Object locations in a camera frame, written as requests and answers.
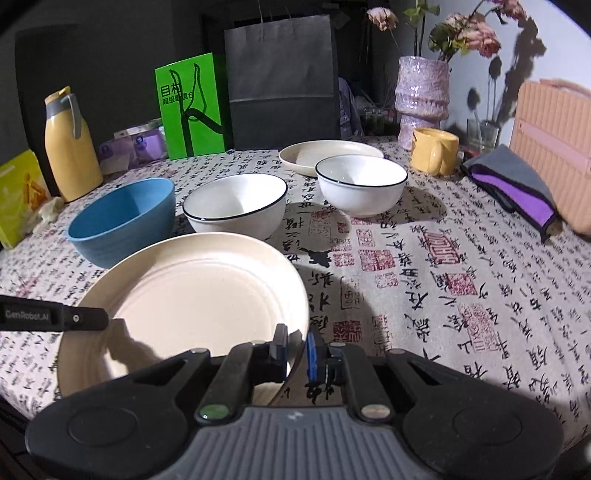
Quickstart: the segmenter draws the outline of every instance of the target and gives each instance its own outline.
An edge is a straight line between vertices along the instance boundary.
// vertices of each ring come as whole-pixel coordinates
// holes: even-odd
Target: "purple ceramic vase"
[[[396,110],[402,114],[398,144],[413,145],[417,127],[439,128],[449,116],[449,65],[422,57],[401,57],[396,86]]]

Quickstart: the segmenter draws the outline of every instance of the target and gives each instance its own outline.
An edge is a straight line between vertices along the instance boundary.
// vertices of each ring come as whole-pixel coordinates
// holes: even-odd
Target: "plate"
[[[193,233],[131,255],[79,303],[104,308],[103,332],[66,332],[57,358],[67,396],[191,348],[226,355],[239,343],[272,339],[285,323],[290,365],[308,331],[308,297],[297,270],[275,248],[235,233]],[[268,404],[279,384],[259,385]]]
[[[347,140],[315,140],[296,143],[279,152],[283,166],[308,177],[316,177],[316,164],[337,155],[370,155],[383,158],[384,154],[371,145]]]

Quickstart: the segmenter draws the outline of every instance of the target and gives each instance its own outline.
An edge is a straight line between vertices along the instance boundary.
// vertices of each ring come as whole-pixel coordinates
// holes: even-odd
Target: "pink flower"
[[[375,7],[368,10],[368,18],[381,31],[396,28],[398,17],[389,8]]]
[[[491,0],[494,4],[502,5],[501,13],[514,20],[527,20],[527,13],[519,0]]]
[[[459,30],[461,29],[464,25],[466,25],[468,23],[468,16],[467,15],[462,15],[459,13],[454,13],[449,15],[446,20],[445,20],[446,24],[451,25],[453,28]]]
[[[487,59],[501,49],[501,42],[482,14],[475,14],[457,38],[464,40],[469,50],[478,50],[480,55]]]

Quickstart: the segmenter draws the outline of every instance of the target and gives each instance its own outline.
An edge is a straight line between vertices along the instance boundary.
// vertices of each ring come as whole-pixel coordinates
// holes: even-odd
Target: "yellow mug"
[[[449,176],[457,165],[460,139],[436,128],[416,128],[410,164],[429,175]]]

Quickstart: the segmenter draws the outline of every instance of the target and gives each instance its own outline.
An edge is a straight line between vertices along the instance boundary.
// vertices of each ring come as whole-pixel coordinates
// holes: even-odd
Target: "purple cloth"
[[[552,208],[543,200],[523,192],[519,188],[492,175],[472,173],[471,176],[482,183],[493,185],[512,199],[537,224],[544,226],[554,214]]]

